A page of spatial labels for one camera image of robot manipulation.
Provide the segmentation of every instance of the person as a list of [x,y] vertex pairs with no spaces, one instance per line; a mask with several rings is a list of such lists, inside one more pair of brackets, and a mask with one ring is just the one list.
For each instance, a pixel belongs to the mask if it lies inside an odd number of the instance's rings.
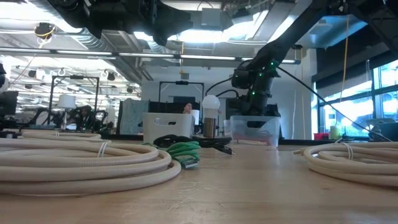
[[192,110],[192,104],[191,103],[187,103],[184,106],[184,111],[182,113],[183,114],[191,114],[191,110]]
[[77,129],[84,130],[91,124],[91,107],[86,105],[80,109],[78,121],[76,122]]

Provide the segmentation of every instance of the light bulb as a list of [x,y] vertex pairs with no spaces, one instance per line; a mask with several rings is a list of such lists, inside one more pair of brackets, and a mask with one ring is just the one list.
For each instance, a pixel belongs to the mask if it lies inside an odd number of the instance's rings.
[[202,107],[205,112],[205,118],[216,118],[218,115],[218,108],[220,108],[220,101],[215,95],[208,95],[203,99]]

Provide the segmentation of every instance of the red object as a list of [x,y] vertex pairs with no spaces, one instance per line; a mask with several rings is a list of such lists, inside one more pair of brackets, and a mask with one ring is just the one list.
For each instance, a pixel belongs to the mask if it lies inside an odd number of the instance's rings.
[[314,140],[325,140],[325,139],[329,139],[329,134],[328,133],[314,133],[313,138],[314,138]]

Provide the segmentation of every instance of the cable tie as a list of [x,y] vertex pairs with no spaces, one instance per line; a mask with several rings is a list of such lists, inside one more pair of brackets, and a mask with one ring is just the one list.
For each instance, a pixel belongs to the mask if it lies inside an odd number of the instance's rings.
[[341,142],[341,144],[343,144],[343,145],[345,145],[345,146],[347,147],[348,159],[352,161],[352,160],[354,159],[354,151],[353,151],[353,148],[352,148],[349,144],[347,144],[347,143],[345,143],[345,142]]
[[108,145],[108,143],[109,142],[106,141],[101,144],[101,147],[99,148],[97,157],[104,157],[105,149],[106,149],[106,146]]

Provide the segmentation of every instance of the workbench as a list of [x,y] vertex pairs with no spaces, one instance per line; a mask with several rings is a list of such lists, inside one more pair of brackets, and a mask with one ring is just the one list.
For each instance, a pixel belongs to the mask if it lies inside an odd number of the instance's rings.
[[398,191],[312,172],[301,156],[201,149],[198,168],[145,189],[69,197],[0,195],[0,223],[398,223]]

